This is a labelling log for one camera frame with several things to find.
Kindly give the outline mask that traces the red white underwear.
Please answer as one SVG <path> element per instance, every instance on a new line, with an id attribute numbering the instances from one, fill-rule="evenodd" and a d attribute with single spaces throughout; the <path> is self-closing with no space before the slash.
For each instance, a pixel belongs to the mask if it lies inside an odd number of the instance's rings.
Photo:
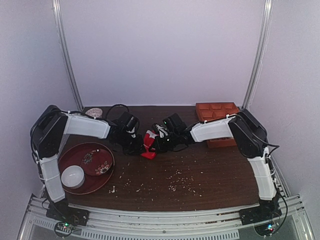
<path id="1" fill-rule="evenodd" d="M 140 155 L 146 159 L 152 160 L 156 157 L 157 153 L 152 145 L 156 142 L 156 137 L 159 135 L 156 134 L 153 130 L 147 130 L 143 138 L 143 147 L 144 152 Z"/>

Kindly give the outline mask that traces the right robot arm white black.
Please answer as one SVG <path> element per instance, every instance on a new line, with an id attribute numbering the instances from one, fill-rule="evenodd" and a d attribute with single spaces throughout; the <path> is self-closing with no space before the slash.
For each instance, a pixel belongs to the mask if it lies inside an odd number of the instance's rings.
<path id="1" fill-rule="evenodd" d="M 173 151 L 177 146 L 221 138 L 234 139 L 239 152 L 249 161 L 258 186 L 259 198 L 272 201 L 277 195 L 274 166 L 271 153 L 278 145 L 268 142 L 267 131 L 247 110 L 226 115 L 211 121 L 199 121 L 187 126 L 178 114 L 155 124 L 156 136 L 150 150 L 156 153 Z"/>

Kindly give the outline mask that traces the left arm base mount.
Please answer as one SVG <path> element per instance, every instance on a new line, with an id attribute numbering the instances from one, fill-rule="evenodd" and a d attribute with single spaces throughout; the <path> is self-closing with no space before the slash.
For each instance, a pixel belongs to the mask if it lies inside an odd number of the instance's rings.
<path id="1" fill-rule="evenodd" d="M 70 207 L 68 203 L 50 203 L 46 211 L 48 218 L 74 226 L 86 226 L 90 212 L 85 209 Z"/>

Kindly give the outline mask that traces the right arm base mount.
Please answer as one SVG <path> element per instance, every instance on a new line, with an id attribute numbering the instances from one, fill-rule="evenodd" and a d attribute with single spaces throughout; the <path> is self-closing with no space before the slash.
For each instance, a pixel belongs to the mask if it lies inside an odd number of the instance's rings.
<path id="1" fill-rule="evenodd" d="M 258 206 L 241 209 L 239 217 L 241 224 L 250 225 L 263 221 L 271 221 L 273 217 L 281 217 L 282 211 L 279 204 L 261 202 Z"/>

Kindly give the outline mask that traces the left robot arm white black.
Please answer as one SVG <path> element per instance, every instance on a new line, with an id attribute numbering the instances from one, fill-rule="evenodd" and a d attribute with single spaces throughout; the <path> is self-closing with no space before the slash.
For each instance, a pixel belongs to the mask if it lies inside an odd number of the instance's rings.
<path id="1" fill-rule="evenodd" d="M 128 112 L 108 120 L 49 105 L 30 130 L 31 156 L 49 200 L 58 203 L 66 197 L 58 159 L 69 135 L 107 140 L 120 145 L 125 155 L 135 156 L 145 152 L 143 137 L 137 133 L 139 126 L 139 119 Z"/>

